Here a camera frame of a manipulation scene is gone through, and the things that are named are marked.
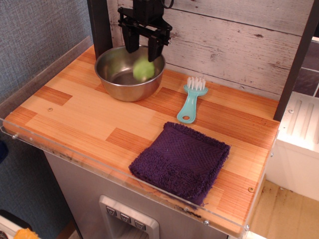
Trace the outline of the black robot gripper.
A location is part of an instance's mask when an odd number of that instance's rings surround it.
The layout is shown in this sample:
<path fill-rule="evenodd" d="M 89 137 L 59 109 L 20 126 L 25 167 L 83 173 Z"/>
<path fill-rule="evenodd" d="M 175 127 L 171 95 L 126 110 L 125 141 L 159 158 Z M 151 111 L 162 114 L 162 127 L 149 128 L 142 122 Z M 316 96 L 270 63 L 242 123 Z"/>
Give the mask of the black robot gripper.
<path fill-rule="evenodd" d="M 148 61 L 161 56 L 164 45 L 170 44 L 172 26 L 163 19 L 164 10 L 173 7 L 173 1 L 165 5 L 163 0 L 135 0 L 132 8 L 118 8 L 119 26 L 122 27 L 126 50 L 139 49 L 140 35 L 148 40 Z"/>

